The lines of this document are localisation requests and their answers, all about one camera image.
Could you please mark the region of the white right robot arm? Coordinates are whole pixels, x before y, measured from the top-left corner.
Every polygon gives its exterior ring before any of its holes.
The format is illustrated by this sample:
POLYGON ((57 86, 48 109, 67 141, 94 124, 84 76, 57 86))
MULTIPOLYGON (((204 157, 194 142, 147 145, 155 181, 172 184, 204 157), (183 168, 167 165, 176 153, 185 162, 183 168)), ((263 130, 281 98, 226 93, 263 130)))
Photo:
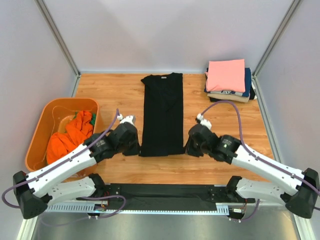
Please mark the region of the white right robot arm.
POLYGON ((316 170, 300 170, 274 161, 231 136, 217 136, 201 124, 188 132, 192 156, 208 155, 218 162, 247 169, 267 180, 251 181, 243 177, 230 180, 225 196, 231 202, 240 198, 279 203, 291 213, 311 219, 320 194, 320 178, 316 170))

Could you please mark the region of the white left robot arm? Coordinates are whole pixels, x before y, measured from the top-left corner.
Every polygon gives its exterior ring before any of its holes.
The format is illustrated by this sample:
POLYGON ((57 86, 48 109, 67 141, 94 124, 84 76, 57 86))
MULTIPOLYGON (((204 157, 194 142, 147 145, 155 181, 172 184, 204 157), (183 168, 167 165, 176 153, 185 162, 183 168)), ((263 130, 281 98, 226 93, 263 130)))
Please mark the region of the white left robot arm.
POLYGON ((134 155, 137 145, 137 128, 131 122, 122 122, 107 133, 93 134, 71 153, 40 170, 15 173, 14 195, 23 218, 32 219, 48 207, 72 199, 101 200, 107 196, 107 190, 97 173, 91 173, 80 180, 65 180, 118 153, 134 155))

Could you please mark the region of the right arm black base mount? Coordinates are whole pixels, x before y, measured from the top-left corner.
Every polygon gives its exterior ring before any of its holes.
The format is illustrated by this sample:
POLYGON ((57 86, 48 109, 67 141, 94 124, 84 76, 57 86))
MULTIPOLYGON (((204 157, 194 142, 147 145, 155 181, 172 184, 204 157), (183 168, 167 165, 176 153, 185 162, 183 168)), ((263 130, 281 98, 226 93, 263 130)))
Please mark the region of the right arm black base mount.
POLYGON ((243 198, 236 192, 237 184, 242 179, 241 176, 232 176, 226 186, 209 186, 208 192, 210 200, 213 203, 255 203, 256 200, 254 198, 243 198))

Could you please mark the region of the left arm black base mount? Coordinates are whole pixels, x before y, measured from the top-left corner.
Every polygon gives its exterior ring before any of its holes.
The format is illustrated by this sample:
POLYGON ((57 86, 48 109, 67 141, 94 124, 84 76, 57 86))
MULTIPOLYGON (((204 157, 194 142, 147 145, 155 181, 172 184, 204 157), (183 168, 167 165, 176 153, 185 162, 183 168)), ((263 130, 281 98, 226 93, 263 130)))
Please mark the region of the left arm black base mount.
POLYGON ((99 174, 92 173, 88 176, 88 178, 93 181, 93 186, 95 188, 93 194, 91 194, 90 196, 85 196, 85 197, 77 197, 76 200, 78 200, 78 201, 80 201, 80 200, 94 201, 94 200, 98 200, 99 198, 107 197, 107 196, 111 195, 109 192, 108 185, 104 182, 104 180, 102 179, 102 177, 99 174))

